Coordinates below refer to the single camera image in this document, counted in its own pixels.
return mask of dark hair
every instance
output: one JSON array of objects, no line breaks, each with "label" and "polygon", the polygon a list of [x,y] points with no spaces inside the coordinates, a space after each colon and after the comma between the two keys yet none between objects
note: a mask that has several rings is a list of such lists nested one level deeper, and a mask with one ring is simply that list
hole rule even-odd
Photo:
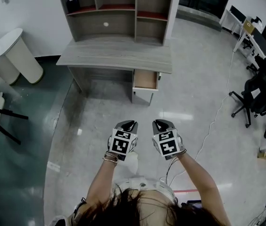
[{"label": "dark hair", "polygon": [[[106,203],[100,203],[84,212],[77,226],[139,226],[142,219],[140,219],[138,203],[143,193],[139,192],[135,197],[132,197],[132,193],[133,190],[131,189],[126,189],[119,195],[114,192],[113,197]],[[170,226],[222,226],[204,208],[196,208],[190,205],[180,207],[177,202],[166,205],[166,207],[166,223]]]}]

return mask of round table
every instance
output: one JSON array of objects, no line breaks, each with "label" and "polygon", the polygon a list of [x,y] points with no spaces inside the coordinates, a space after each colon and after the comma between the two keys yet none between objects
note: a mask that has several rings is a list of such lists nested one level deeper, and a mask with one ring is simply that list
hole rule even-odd
[{"label": "round table", "polygon": [[39,82],[44,70],[21,38],[23,29],[16,28],[0,39],[0,77],[13,84],[20,73],[32,84]]}]

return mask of wristband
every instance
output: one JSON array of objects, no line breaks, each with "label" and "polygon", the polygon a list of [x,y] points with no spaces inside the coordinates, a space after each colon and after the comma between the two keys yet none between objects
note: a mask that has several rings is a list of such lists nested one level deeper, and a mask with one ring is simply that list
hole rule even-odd
[{"label": "wristband", "polygon": [[183,154],[185,154],[186,153],[186,149],[184,149],[182,152],[180,152],[180,153],[177,153],[175,156],[180,156],[180,155],[183,155]]},{"label": "wristband", "polygon": [[117,162],[116,162],[116,161],[109,160],[109,159],[106,159],[106,158],[104,158],[104,157],[103,157],[103,160],[105,160],[105,161],[109,161],[109,162],[113,162],[115,166],[117,165]]},{"label": "wristband", "polygon": [[118,161],[118,158],[117,158],[117,157],[115,157],[115,156],[112,156],[112,155],[110,155],[110,154],[105,154],[105,156],[104,156],[104,157],[106,157],[106,156],[109,156],[109,157],[113,158],[115,161]]}]

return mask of red shelf panel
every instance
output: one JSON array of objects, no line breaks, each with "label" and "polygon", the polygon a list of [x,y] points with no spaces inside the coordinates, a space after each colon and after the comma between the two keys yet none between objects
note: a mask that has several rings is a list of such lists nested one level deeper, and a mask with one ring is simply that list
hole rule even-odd
[{"label": "red shelf panel", "polygon": [[95,5],[86,6],[86,7],[83,7],[83,8],[81,8],[80,10],[78,10],[76,12],[68,13],[67,15],[73,15],[73,14],[84,13],[84,12],[95,11],[95,10],[96,10]]},{"label": "red shelf panel", "polygon": [[161,20],[167,21],[167,16],[163,13],[152,13],[152,12],[139,11],[137,12],[137,16],[144,17],[144,18],[161,19]]},{"label": "red shelf panel", "polygon": [[134,4],[105,4],[105,5],[102,5],[99,10],[109,10],[109,9],[135,10],[135,5]]}]

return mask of polished floor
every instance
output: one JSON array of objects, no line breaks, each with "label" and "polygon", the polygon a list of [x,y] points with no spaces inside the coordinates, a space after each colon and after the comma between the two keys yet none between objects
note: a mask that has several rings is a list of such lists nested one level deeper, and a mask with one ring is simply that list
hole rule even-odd
[{"label": "polished floor", "polygon": [[0,78],[5,109],[29,120],[1,115],[0,125],[21,140],[0,133],[0,226],[42,226],[46,164],[58,117],[73,81],[56,61],[40,62],[42,80],[32,85],[23,76],[13,85]]},{"label": "polished floor", "polygon": [[[51,145],[44,192],[45,224],[48,225],[54,215],[68,216],[87,195],[102,163],[107,139],[120,121],[139,123],[135,151],[139,155],[140,175],[164,177],[169,165],[151,141],[151,123],[157,118],[173,121],[188,153],[195,157],[227,95],[236,42],[228,32],[176,19],[171,39],[173,73],[162,75],[159,92],[154,95],[151,106],[131,104],[127,96],[130,84],[94,81],[86,100],[73,89],[69,103],[62,109]],[[245,58],[237,52],[233,57],[229,89],[240,93],[251,76],[246,70]],[[252,125],[246,129],[245,113],[231,117],[239,106],[232,97],[224,100],[197,158],[218,185],[233,226],[247,225],[266,204],[266,161],[257,159],[258,148],[266,144],[263,138],[266,117],[252,116]],[[176,163],[169,173],[169,182],[181,171],[182,166]],[[195,189],[186,173],[178,176],[171,187]],[[197,193],[178,195],[183,200],[199,198]]]}]

